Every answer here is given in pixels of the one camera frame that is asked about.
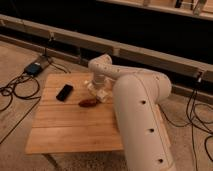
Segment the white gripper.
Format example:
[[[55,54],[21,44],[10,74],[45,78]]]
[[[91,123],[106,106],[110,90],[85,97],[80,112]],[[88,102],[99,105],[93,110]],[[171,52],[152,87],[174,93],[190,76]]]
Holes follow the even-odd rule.
[[[84,85],[91,95],[101,102],[107,101],[111,96],[111,83],[106,80],[103,85],[97,87],[92,81],[85,80]]]

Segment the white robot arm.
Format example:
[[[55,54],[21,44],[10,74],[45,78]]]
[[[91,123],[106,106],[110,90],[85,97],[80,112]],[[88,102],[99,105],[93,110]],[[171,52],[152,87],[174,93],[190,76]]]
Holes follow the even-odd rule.
[[[104,54],[88,62],[88,90],[105,100],[107,79],[129,171],[177,171],[158,104],[171,94],[168,76],[157,71],[114,65]]]

